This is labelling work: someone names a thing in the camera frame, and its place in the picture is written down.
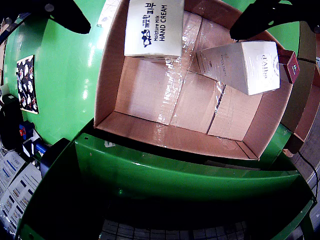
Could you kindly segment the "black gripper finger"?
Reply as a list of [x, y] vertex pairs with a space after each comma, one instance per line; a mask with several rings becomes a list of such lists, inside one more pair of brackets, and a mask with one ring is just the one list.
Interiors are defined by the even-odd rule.
[[313, 33], [320, 32], [318, 0], [256, 0], [235, 21], [229, 34], [234, 40], [247, 40], [269, 28], [300, 21], [306, 22]]
[[88, 34], [91, 24], [73, 0], [2, 0], [0, 20], [8, 24], [7, 32], [13, 32], [30, 15], [51, 19], [64, 28]]

